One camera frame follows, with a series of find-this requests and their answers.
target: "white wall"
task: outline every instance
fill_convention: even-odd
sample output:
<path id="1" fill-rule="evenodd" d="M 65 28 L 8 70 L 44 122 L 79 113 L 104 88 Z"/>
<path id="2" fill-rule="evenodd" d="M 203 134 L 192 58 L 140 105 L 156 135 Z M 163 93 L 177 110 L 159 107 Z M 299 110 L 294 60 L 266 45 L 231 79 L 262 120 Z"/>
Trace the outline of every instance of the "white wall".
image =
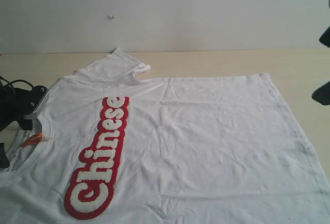
<path id="1" fill-rule="evenodd" d="M 0 53 L 318 47 L 330 25 L 328 0 L 0 0 L 0 12 Z"/>

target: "orange tag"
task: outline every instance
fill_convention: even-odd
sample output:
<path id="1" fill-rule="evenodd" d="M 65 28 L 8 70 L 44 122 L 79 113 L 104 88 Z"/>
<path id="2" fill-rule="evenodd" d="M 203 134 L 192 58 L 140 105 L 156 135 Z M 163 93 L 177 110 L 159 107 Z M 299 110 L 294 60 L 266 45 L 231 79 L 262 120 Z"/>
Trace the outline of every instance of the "orange tag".
<path id="1" fill-rule="evenodd" d="M 32 135 L 30 138 L 28 138 L 21 147 L 26 147 L 28 145 L 35 145 L 42 141 L 42 133 L 36 133 L 35 135 Z"/>

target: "t-shirt sleeve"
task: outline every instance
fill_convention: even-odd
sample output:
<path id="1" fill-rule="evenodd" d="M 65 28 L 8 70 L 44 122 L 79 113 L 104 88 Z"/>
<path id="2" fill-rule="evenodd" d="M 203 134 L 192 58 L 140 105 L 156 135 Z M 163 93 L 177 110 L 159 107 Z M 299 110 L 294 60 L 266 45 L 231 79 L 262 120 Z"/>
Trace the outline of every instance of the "t-shirt sleeve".
<path id="1" fill-rule="evenodd" d="M 103 59 L 78 69 L 64 78 L 74 81 L 108 83 L 119 81 L 130 74 L 138 75 L 148 69 L 150 69 L 149 65 L 125 54 L 120 49 L 115 49 Z"/>

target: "t-shirt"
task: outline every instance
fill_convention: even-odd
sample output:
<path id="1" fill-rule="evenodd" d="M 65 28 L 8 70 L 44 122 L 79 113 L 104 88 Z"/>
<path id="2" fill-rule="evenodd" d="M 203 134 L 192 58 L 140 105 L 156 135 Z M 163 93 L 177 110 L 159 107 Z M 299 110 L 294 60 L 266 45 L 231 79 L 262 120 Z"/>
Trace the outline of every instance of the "t-shirt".
<path id="1" fill-rule="evenodd" d="M 0 172 L 0 223 L 330 223 L 329 183 L 267 73 L 135 77 L 149 68 L 116 49 L 49 90 Z"/>

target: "table surface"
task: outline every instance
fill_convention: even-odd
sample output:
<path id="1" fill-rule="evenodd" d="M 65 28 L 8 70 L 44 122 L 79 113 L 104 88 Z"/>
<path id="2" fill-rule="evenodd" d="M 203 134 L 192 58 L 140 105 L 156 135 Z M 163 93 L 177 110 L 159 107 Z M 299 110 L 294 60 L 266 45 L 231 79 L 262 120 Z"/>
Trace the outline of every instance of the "table surface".
<path id="1" fill-rule="evenodd" d="M 129 53 L 151 65 L 138 76 L 214 77 L 268 72 L 293 114 L 314 145 L 323 170 L 330 179 L 330 106 L 311 99 L 318 87 L 330 81 L 330 50 L 251 50 L 206 52 Z M 104 53 L 2 55 L 0 75 L 9 81 L 25 79 L 34 85 L 50 87 L 59 78 L 101 59 Z M 0 133 L 8 149 L 18 125 L 13 123 Z"/>

